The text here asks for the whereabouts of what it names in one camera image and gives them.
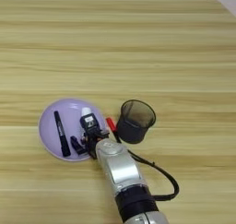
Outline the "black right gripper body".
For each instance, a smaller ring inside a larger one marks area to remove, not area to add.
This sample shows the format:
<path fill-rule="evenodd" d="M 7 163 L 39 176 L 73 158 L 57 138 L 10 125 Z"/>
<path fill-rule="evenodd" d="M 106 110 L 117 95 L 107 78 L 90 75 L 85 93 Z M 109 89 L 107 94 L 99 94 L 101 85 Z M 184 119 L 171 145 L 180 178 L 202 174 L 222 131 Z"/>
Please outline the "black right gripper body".
<path fill-rule="evenodd" d="M 84 133 L 84 137 L 82 139 L 82 142 L 85 145 L 86 151 L 93 159 L 97 158 L 97 154 L 96 154 L 97 144 L 101 140 L 108 138 L 108 137 L 101 137 L 100 131 L 101 130 L 87 131 Z"/>

